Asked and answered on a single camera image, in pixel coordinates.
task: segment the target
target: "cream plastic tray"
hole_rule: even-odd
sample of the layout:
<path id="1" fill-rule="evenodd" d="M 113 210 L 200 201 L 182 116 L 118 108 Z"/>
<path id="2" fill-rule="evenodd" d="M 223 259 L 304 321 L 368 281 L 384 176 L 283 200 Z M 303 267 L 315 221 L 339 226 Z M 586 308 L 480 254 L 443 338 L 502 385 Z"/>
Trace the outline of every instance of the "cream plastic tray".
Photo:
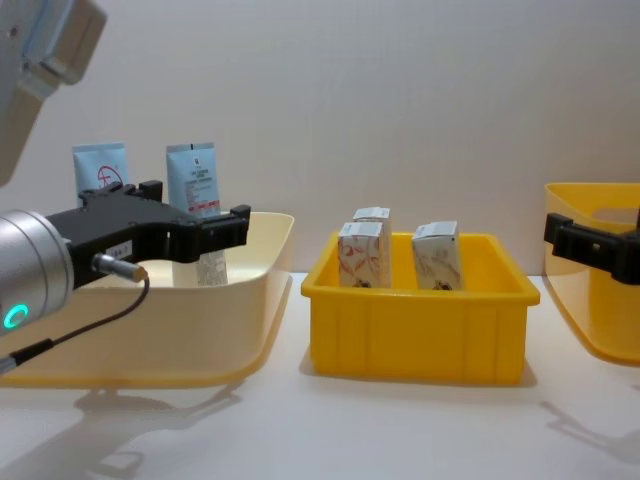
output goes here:
<path id="1" fill-rule="evenodd" d="M 293 224 L 288 215 L 253 213 L 247 245 L 226 251 L 226 286 L 174 288 L 170 262 L 145 263 L 152 287 L 136 312 L 45 353 L 0 385 L 185 388 L 255 372 L 269 355 L 286 306 Z M 139 289 L 117 279 L 96 282 L 76 292 L 61 312 L 2 338 L 0 352 L 117 312 Z"/>

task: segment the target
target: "box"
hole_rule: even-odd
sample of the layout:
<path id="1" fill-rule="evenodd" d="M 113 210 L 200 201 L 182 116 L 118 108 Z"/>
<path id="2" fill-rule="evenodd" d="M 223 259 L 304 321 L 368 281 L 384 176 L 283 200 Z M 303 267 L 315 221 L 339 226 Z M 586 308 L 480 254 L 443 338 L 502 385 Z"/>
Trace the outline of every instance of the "box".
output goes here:
<path id="1" fill-rule="evenodd" d="M 199 388 L 245 378 L 267 360 L 286 307 L 293 225 L 288 215 L 252 212 L 247 245 L 225 252 L 228 285 L 176 288 L 171 262 L 144 262 L 151 291 L 135 312 L 21 365 L 0 385 Z M 0 355 L 59 338 L 139 294 L 136 285 L 87 285 L 62 311 L 3 337 Z"/>
<path id="2" fill-rule="evenodd" d="M 380 270 L 383 285 L 391 286 L 391 210 L 382 207 L 360 208 L 353 215 L 354 222 L 381 222 Z"/>
<path id="3" fill-rule="evenodd" d="M 640 183 L 552 183 L 547 213 L 622 234 L 638 228 Z M 545 244 L 545 272 L 554 299 L 582 344 L 605 360 L 640 365 L 640 286 L 556 257 Z"/>
<path id="4" fill-rule="evenodd" d="M 412 239 L 419 288 L 464 288 L 458 250 L 458 222 L 434 222 L 418 227 Z"/>
<path id="5" fill-rule="evenodd" d="M 382 288 L 390 286 L 380 265 L 382 223 L 345 223 L 338 235 L 340 285 Z"/>
<path id="6" fill-rule="evenodd" d="M 319 374 L 465 384 L 516 384 L 527 307 L 540 294 L 491 235 L 460 235 L 465 290 L 419 290 L 412 233 L 394 233 L 393 289 L 340 287 L 333 236 L 302 284 L 311 299 Z"/>

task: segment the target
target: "cable connector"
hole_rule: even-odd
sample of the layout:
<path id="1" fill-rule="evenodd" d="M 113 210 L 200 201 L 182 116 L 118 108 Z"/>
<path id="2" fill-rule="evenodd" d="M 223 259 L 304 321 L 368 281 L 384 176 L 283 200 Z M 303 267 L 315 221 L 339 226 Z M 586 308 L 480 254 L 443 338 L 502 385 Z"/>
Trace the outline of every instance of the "cable connector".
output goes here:
<path id="1" fill-rule="evenodd" d="M 33 345 L 29 345 L 26 348 L 11 352 L 6 357 L 0 359 L 0 375 L 9 373 L 11 370 L 19 367 L 23 363 L 36 358 L 38 355 L 46 352 L 47 350 L 51 350 L 54 346 L 54 341 L 50 338 L 47 338 L 46 340 L 42 340 L 38 343 L 34 343 Z"/>
<path id="2" fill-rule="evenodd" d="M 105 275 L 115 275 L 125 280 L 130 280 L 133 283 L 142 282 L 149 276 L 147 271 L 140 265 L 118 260 L 104 253 L 97 253 L 93 256 L 91 268 L 94 272 L 104 273 Z"/>

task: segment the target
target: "green indicator light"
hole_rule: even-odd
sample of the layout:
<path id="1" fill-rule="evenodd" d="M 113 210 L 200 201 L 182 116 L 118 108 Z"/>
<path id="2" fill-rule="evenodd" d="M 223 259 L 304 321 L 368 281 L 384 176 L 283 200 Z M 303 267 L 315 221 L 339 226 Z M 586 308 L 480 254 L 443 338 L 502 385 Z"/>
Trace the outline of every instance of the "green indicator light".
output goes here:
<path id="1" fill-rule="evenodd" d="M 29 316 L 29 307 L 24 303 L 12 307 L 4 316 L 4 328 L 11 330 L 16 328 L 22 321 Z"/>

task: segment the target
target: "silver cylindrical motor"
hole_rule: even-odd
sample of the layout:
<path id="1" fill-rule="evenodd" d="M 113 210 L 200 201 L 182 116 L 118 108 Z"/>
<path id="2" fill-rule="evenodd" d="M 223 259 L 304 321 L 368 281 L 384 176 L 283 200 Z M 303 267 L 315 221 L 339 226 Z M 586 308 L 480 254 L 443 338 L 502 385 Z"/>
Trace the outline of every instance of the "silver cylindrical motor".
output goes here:
<path id="1" fill-rule="evenodd" d="M 46 218 L 0 213 L 0 336 L 64 307 L 73 281 L 69 250 Z"/>

